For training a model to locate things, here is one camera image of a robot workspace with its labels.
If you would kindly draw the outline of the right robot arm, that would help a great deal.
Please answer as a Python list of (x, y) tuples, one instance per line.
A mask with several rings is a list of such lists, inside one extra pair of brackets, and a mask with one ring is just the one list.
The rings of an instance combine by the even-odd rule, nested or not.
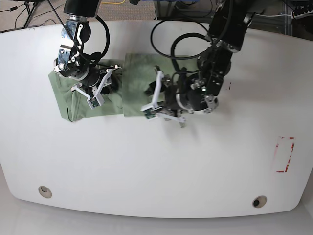
[[(104, 95), (116, 92), (119, 84), (113, 78), (119, 65), (104, 65), (100, 60), (110, 46), (110, 32), (107, 24), (97, 15), (101, 5), (99, 0), (67, 0), (64, 13), (69, 15), (62, 23), (61, 45), (54, 61), (56, 74), (75, 81), (71, 90), (79, 92), (87, 99), (91, 109), (102, 106)], [(84, 44), (91, 37), (89, 18), (96, 18), (105, 30), (105, 47), (92, 54), (84, 53)]]

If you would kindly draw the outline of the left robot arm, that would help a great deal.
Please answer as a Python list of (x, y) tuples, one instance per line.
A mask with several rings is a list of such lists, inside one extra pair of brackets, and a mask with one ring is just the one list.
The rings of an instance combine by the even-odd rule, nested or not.
[[(152, 101), (141, 107), (146, 119), (164, 118), (185, 125), (183, 113), (208, 114), (218, 107), (219, 92), (224, 77), (231, 68), (231, 57), (241, 50), (245, 33), (254, 15), (266, 7), (264, 0), (220, 0), (210, 23), (207, 35), (186, 33), (176, 38), (170, 55), (175, 69), (174, 77), (167, 77), (156, 66), (156, 80), (145, 94)], [(177, 44), (186, 38), (199, 38), (211, 42), (211, 46), (195, 55), (197, 69), (180, 68), (175, 56)]]

